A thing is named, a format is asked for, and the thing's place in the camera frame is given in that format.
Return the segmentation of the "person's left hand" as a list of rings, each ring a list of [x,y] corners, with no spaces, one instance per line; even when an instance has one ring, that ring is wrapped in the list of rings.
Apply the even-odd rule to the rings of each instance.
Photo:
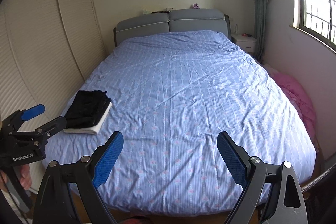
[[[31,174],[30,174],[30,166],[28,164],[23,165],[20,167],[19,169],[20,171],[20,183],[21,186],[25,189],[25,190],[29,190],[29,188],[32,185],[32,178],[31,178]],[[7,183],[7,176],[6,174],[1,170],[1,190],[6,190],[6,183]]]

